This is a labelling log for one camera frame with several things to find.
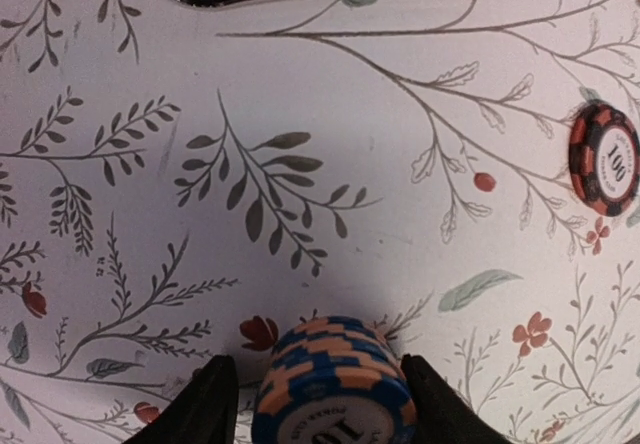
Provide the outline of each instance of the red berry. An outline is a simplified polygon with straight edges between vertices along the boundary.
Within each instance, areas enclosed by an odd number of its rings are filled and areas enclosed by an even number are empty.
[[[487,174],[486,172],[477,172],[473,177],[473,183],[482,192],[491,192],[496,187],[496,180],[491,174]]]

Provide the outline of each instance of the chip label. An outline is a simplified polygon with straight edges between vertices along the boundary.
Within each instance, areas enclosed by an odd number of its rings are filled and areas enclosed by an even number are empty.
[[[610,199],[626,197],[637,173],[635,147],[622,127],[611,127],[600,141],[596,157],[598,184]]]
[[[280,426],[278,443],[386,444],[393,421],[381,405],[362,397],[329,397],[296,409]]]

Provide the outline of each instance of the black and red poker chip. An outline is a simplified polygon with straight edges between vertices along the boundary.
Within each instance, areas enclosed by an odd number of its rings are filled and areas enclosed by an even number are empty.
[[[613,217],[628,209],[640,181],[640,142],[627,116],[604,102],[588,104],[571,131],[569,172],[596,212]]]

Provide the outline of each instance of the table surface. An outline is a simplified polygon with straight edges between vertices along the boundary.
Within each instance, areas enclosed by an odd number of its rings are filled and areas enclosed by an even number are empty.
[[[586,100],[640,122],[639,11],[0,0],[0,442],[120,442],[229,353],[248,443],[269,348],[325,314],[515,443],[640,432],[640,208],[567,171]]]

